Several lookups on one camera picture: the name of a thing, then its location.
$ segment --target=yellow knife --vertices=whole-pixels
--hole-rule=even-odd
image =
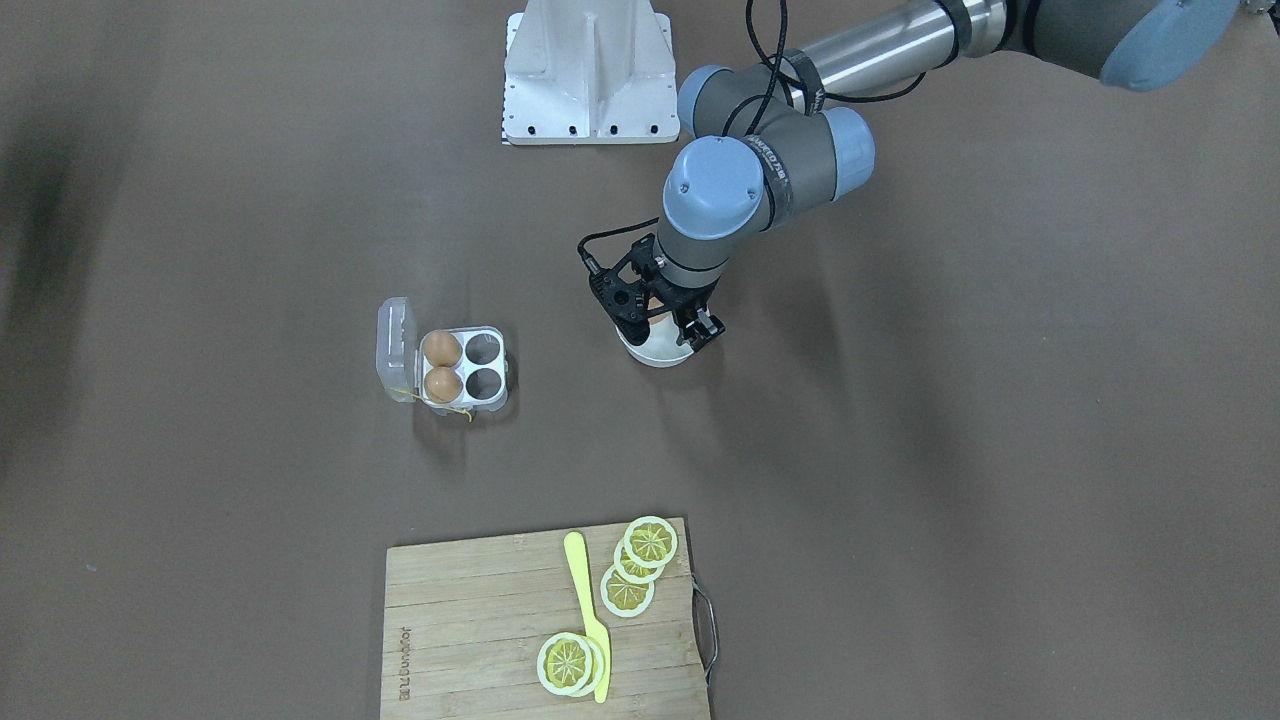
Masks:
[[[577,591],[577,605],[582,609],[582,625],[586,637],[595,641],[604,651],[604,676],[595,685],[595,702],[604,702],[609,694],[609,674],[613,671],[613,651],[609,648],[609,629],[595,618],[595,603],[591,601],[591,569],[586,564],[586,539],[573,530],[564,536],[564,557],[568,571],[573,575],[573,589]]]

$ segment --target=cutting board handle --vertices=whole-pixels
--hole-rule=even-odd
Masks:
[[[719,660],[719,630],[716,628],[716,607],[712,606],[712,598],[703,589],[703,585],[698,582],[698,575],[690,574],[690,579],[694,582],[694,642],[698,643],[698,656],[703,661],[703,670],[707,676],[707,687],[712,685],[712,670],[716,669],[716,662]],[[698,621],[700,615],[698,614],[698,598],[703,598],[703,606],[707,609],[704,615],[707,616],[709,639],[712,642],[712,656],[708,659],[703,652],[703,633],[701,623]]]

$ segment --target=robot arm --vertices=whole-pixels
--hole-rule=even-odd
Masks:
[[[649,340],[650,318],[671,311],[676,342],[698,351],[724,329],[707,302],[741,242],[870,178],[870,129],[850,108],[823,109],[828,97],[854,100],[849,96],[997,50],[1034,55],[1108,86],[1156,90],[1203,58],[1236,6],[1235,0],[909,0],[783,53],[783,82],[776,85],[772,61],[740,72],[699,68],[677,100],[681,123],[696,140],[667,177],[662,215],[588,236],[579,246],[591,292],[631,346]],[[772,101],[764,102],[771,85]],[[596,237],[648,225],[655,229],[613,268],[585,250]],[[636,275],[630,282],[628,266]]]

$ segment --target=brown egg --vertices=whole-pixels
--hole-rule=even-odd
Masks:
[[[422,355],[433,368],[452,368],[462,359],[462,346],[449,331],[431,331],[422,342]]]
[[[449,368],[431,368],[422,384],[426,386],[426,398],[431,402],[453,402],[462,393],[462,380]]]
[[[662,300],[658,300],[658,296],[654,295],[653,297],[649,299],[649,309],[650,310],[657,310],[658,307],[662,307]],[[663,313],[662,315],[654,315],[653,318],[649,318],[649,324],[650,325],[655,325],[655,324],[666,320],[669,316],[671,316],[671,313]]]

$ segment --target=black cable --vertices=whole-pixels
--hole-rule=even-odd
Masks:
[[[652,224],[657,224],[657,222],[658,222],[658,218],[653,218],[653,219],[645,220],[643,223],[636,223],[634,225],[627,225],[625,228],[617,228],[617,229],[604,231],[604,232],[594,232],[594,233],[584,237],[581,241],[579,241],[579,243],[577,243],[577,255],[579,255],[579,258],[582,259],[582,263],[586,264],[586,269],[590,270],[591,274],[594,275],[595,273],[602,272],[603,268],[600,268],[600,264],[595,261],[595,258],[593,258],[591,254],[586,251],[586,243],[588,242],[591,242],[593,240],[600,240],[602,237],[612,237],[614,234],[622,234],[622,233],[635,232],[637,229],[646,228],[646,227],[649,227]]]
[[[746,24],[753,27],[751,23],[751,8],[755,5],[755,0],[746,0]],[[781,20],[778,24],[778,51],[777,60],[771,64],[772,70],[769,70],[769,86],[764,88],[764,100],[760,106],[755,109],[755,117],[751,118],[751,123],[746,126],[745,135],[754,135],[756,126],[760,124],[760,118],[764,117],[764,110],[769,106],[769,101],[773,100],[773,88],[778,86],[778,74],[782,72],[782,53],[787,49],[787,0],[778,0],[778,14]]]
[[[748,37],[748,40],[751,41],[751,47],[755,50],[755,56],[759,58],[760,63],[763,63],[767,68],[769,68],[773,73],[777,74],[777,78],[780,81],[782,81],[783,87],[786,87],[786,86],[795,86],[795,87],[800,88],[800,91],[806,92],[809,88],[805,87],[805,83],[803,83],[797,78],[794,78],[794,77],[788,76],[787,73],[782,72],[782,59],[781,58],[782,58],[782,50],[785,50],[785,47],[778,50],[778,54],[776,55],[777,59],[771,59],[768,55],[764,54],[764,47],[760,46],[760,37],[755,33],[755,23],[751,22],[751,5],[753,5],[753,3],[754,3],[754,0],[748,0],[748,3],[746,3],[746,37]],[[783,22],[783,28],[786,28],[786,3],[783,3],[782,13],[783,13],[783,20],[782,20]],[[899,97],[902,97],[908,92],[911,92],[913,90],[915,90],[916,87],[919,87],[922,82],[924,82],[924,73],[920,73],[919,76],[916,76],[915,81],[913,81],[911,85],[909,85],[908,87],[905,87],[905,88],[902,88],[902,90],[900,90],[897,92],[891,92],[888,95],[849,96],[849,95],[837,95],[837,94],[828,92],[827,94],[827,100],[835,100],[836,102],[850,102],[850,104],[883,102],[886,100],[897,100]],[[791,94],[788,91],[787,92],[787,96],[788,96],[787,100],[788,101],[790,101],[790,95]]]
[[[765,97],[767,97],[765,95],[753,95],[753,96],[748,97],[746,100],[739,102],[737,108],[733,108],[733,111],[728,114],[728,119],[724,120],[724,128],[721,131],[721,137],[727,137],[728,136],[728,129],[730,129],[730,127],[733,126],[733,120],[737,119],[737,114],[739,113],[741,113],[751,102],[755,102],[756,100],[764,100]]]
[[[920,87],[920,83],[924,82],[925,74],[927,73],[920,73],[915,76],[915,79],[911,81],[911,85],[904,87],[902,90],[899,90],[897,92],[890,92],[888,95],[873,95],[870,97],[851,97],[849,95],[835,95],[828,92],[827,100],[836,100],[837,102],[883,102],[886,100],[897,100],[899,97],[906,95],[908,92],[911,92],[916,87]]]

